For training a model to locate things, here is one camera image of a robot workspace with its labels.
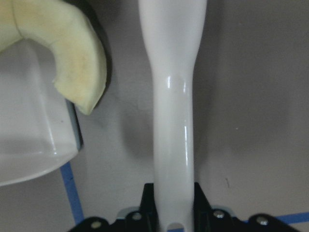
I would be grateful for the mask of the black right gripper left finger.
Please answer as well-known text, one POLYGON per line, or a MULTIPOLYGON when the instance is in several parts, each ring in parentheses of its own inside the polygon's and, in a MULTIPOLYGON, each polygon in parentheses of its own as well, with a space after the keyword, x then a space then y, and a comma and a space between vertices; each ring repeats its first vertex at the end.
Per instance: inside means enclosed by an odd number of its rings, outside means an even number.
POLYGON ((70 232, 155 232, 157 211, 154 200, 154 185, 144 185, 140 206, 116 219, 112 224, 101 217, 88 217, 70 229, 70 232))

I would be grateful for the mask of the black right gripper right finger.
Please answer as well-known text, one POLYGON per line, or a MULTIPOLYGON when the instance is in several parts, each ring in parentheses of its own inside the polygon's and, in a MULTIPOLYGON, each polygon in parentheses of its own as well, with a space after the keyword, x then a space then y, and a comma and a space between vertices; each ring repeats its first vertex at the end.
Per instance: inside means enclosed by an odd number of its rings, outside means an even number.
POLYGON ((283 216, 258 213, 243 221, 227 210, 212 207, 199 183, 194 183, 195 232, 297 232, 292 224, 309 221, 308 212, 283 216))

